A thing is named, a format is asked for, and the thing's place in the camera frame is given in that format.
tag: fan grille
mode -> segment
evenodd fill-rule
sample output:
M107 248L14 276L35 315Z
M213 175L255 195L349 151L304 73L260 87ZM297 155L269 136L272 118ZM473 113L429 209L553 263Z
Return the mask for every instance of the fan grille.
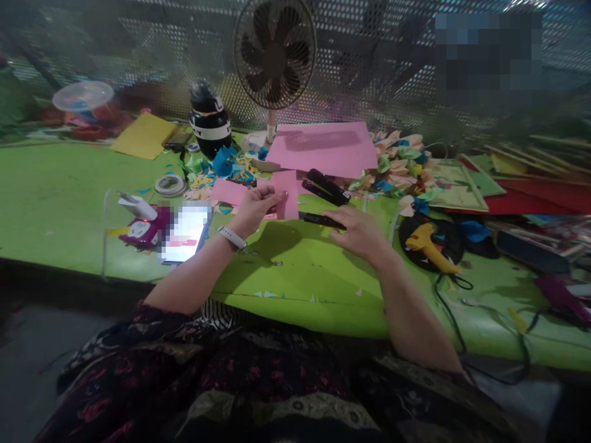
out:
M316 61L312 15L300 0L251 0L238 17L234 61L246 93L271 110L286 108L308 85Z

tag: black water bottle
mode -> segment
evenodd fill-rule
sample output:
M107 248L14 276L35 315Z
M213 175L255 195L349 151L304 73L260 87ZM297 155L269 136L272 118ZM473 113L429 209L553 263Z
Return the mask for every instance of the black water bottle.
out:
M205 156L213 160L222 146L232 146L230 118L223 108L222 99L209 83L199 79L191 88L189 121L197 143Z

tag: green tabletop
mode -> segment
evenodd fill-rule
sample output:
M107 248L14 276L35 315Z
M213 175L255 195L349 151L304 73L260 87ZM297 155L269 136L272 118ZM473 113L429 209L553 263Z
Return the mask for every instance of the green tabletop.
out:
M64 269L100 274L102 269L103 199L109 188L136 193L153 188L167 171L181 174L177 154L145 160L115 153L108 147L67 143L2 148L2 230L0 255ZM144 194L151 203L161 197ZM109 228L121 228L131 214L108 202ZM324 200L299 196L300 210L330 209ZM361 199L353 204L363 207ZM398 202L380 197L367 211L384 232L390 229ZM210 229L231 215L215 214ZM253 313L313 330L356 337L386 338L382 297L370 267L328 239L329 228L298 220L265 221L249 239L249 254L235 257L219 279L213 297ZM398 238L395 249L401 252ZM507 314L512 307L530 321L546 301L532 282L533 273L506 259L488 260L466 253L472 264L462 277L474 290L441 286L454 312L468 350L475 354L523 358L507 321L487 309L463 305L470 298ZM457 347L445 310L436 299L436 275L408 263L410 272ZM108 238L107 276L156 282L170 271L156 254L144 255ZM591 370L589 335L552 317L541 316L529 335L533 360L555 367Z

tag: fan blade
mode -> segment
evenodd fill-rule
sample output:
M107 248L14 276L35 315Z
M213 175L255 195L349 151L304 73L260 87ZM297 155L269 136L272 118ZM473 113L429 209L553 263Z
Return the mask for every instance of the fan blade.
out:
M310 48L306 42L299 41L286 46L285 54L287 55L287 58L299 60L304 65L307 65L310 56Z
M300 23L302 23L302 21L295 8L291 6L283 8L275 30L275 41L283 43L287 34L289 34L294 26L297 26Z
M242 36L242 45L240 46L240 54L246 63L254 66L261 66L263 64L263 53L248 40L248 36Z
M271 87L267 94L267 100L271 103L276 103L281 100L281 79L271 80Z
M269 30L270 11L271 2L263 3L254 11L254 32L259 38L259 43L263 50L265 50L271 41L271 31Z
M289 66L285 67L283 75L285 75L285 80L287 80L287 89L289 89L289 93L294 95L297 90L300 89L300 78L298 77L297 73Z
M269 81L269 77L264 72L260 72L258 74L254 74L254 75L253 74L246 75L246 82L248 83L248 86L250 86L254 92L260 91L262 89L262 87L265 84L267 84L268 81Z

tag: wristwatch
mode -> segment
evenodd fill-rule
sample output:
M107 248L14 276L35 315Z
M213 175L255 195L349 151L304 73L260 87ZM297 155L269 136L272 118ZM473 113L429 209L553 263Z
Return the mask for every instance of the wristwatch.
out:
M238 250L243 250L248 245L246 241L227 226L220 226L217 231L236 246Z

